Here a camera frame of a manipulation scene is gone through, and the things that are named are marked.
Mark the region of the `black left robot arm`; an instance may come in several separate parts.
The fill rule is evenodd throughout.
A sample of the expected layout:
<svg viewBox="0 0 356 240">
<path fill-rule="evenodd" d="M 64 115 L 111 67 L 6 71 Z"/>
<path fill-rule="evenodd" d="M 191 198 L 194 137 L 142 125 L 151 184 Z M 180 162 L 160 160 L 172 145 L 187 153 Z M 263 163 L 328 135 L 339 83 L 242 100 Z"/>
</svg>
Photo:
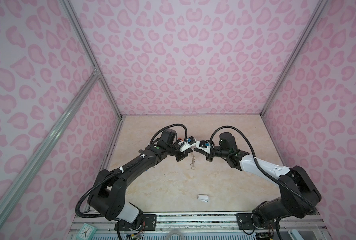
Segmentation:
<svg viewBox="0 0 356 240">
<path fill-rule="evenodd" d="M 160 138 L 152 140 L 139 155 L 127 164 L 108 171 L 99 172 L 93 187 L 84 194 L 84 199 L 98 213 L 93 218 L 104 217 L 119 221 L 130 229 L 143 225 L 143 211 L 126 201 L 128 186 L 148 169 L 155 167 L 168 156 L 179 162 L 186 158 L 194 144 L 194 137 L 179 139 L 176 131 L 164 129 Z"/>
</svg>

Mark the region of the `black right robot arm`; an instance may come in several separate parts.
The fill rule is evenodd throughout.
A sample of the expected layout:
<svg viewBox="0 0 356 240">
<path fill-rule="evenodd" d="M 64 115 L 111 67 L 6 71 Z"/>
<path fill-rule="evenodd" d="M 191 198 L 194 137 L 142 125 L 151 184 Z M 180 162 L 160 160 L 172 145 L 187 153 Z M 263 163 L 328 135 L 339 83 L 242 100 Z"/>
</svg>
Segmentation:
<svg viewBox="0 0 356 240">
<path fill-rule="evenodd" d="M 277 219 L 302 219 L 317 214 L 317 204 L 322 197 L 302 167 L 280 166 L 261 160 L 252 152 L 239 149 L 229 132 L 220 134 L 217 145 L 194 137 L 189 137 L 186 144 L 209 162 L 221 158 L 232 169 L 255 175 L 278 188 L 277 198 L 264 201 L 252 210 L 251 222 L 256 228 L 263 229 Z"/>
</svg>

